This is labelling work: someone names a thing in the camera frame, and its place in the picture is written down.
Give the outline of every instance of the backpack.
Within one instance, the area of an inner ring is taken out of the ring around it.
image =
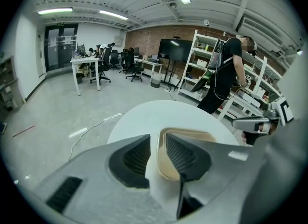
[[[211,72],[219,70],[224,64],[226,64],[233,58],[233,56],[231,56],[225,61],[222,61],[222,52],[223,52],[224,46],[225,46],[225,43],[221,41],[220,39],[218,39],[213,49],[210,61],[208,63],[207,69],[211,70]]]

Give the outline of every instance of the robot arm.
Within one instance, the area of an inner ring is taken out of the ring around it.
[[[278,122],[280,125],[285,126],[293,119],[292,111],[286,99],[282,96],[268,104],[267,110],[264,111],[262,116],[234,119],[232,126],[244,132],[268,135],[271,123]]]

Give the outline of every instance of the cable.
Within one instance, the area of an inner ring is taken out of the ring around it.
[[[201,90],[201,92],[200,92],[200,94],[199,94],[199,97],[198,97],[198,100],[196,101],[196,103],[194,104],[194,106],[197,105],[197,103],[198,103],[198,101],[199,101],[199,99],[200,99],[200,96],[201,96],[202,92],[203,92],[203,90]]]
[[[105,119],[103,119],[100,123],[98,123],[97,125],[94,125],[94,126],[92,126],[90,129],[88,129],[84,134],[82,134],[82,135],[80,136],[80,138],[77,140],[77,142],[74,143],[73,146],[71,147],[71,153],[69,154],[69,156],[68,156],[68,158],[67,158],[67,161],[69,160],[69,158],[70,158],[71,155],[73,154],[73,148],[75,147],[76,144],[78,144],[78,142],[81,140],[81,138],[83,137],[83,135],[85,135],[85,134],[86,134],[88,131],[90,131],[92,128],[94,128],[94,127],[96,127],[96,126],[102,124],[103,122],[105,122],[105,121],[107,121],[107,120],[109,120],[109,119],[112,119],[112,118],[114,118],[114,117],[117,117],[117,116],[119,116],[119,115],[123,115],[123,114],[125,114],[125,113],[118,113],[118,114],[116,114],[116,115],[113,115],[113,116],[110,116],[110,117],[108,117],[108,118],[105,118]]]
[[[176,100],[176,99],[174,99],[174,98],[172,97],[172,95],[170,94],[170,92],[168,92],[168,93],[169,93],[170,97],[171,97],[174,101],[178,102],[178,100]]]

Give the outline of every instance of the black office chair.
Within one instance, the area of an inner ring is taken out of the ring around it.
[[[113,47],[113,44],[108,44],[108,46],[105,50],[105,54],[103,56],[103,60],[98,61],[98,64],[99,64],[98,71],[99,71],[99,74],[100,74],[99,75],[99,81],[101,81],[101,79],[104,79],[104,80],[109,80],[109,83],[111,83],[111,80],[104,74],[104,71],[108,71],[110,69],[110,67],[109,67],[109,56],[110,56],[110,52],[111,52],[112,47]],[[90,66],[90,69],[95,70],[95,65]],[[96,81],[96,78],[91,79],[90,83],[92,83],[93,81]]]
[[[127,57],[127,55],[128,55],[127,52],[122,52],[122,53],[121,53],[123,70],[119,71],[119,73],[125,72],[125,74],[126,74],[127,71],[128,71],[127,62],[126,62],[126,57]]]
[[[119,59],[118,59],[117,50],[112,50],[112,52],[110,53],[110,64],[111,64],[110,68],[113,68],[113,71],[114,71],[115,68],[117,69],[118,63],[119,63]]]
[[[140,79],[140,81],[142,82],[142,78],[141,76],[137,76],[137,73],[141,73],[144,71],[143,67],[139,67],[138,63],[134,63],[134,55],[132,53],[129,53],[126,57],[126,61],[127,61],[127,70],[131,71],[133,73],[133,75],[131,76],[127,76],[125,77],[125,79],[127,78],[132,78],[131,82],[133,82],[134,79]]]

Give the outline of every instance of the black pants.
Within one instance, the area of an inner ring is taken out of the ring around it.
[[[224,86],[218,82],[216,83],[215,93],[219,98],[222,99],[221,100],[215,95],[214,88],[215,88],[215,80],[211,79],[210,89],[208,90],[207,95],[205,96],[205,98],[202,99],[202,101],[197,106],[198,108],[204,110],[209,114],[214,113],[224,102],[224,100],[228,99],[228,95],[231,89],[230,87]]]

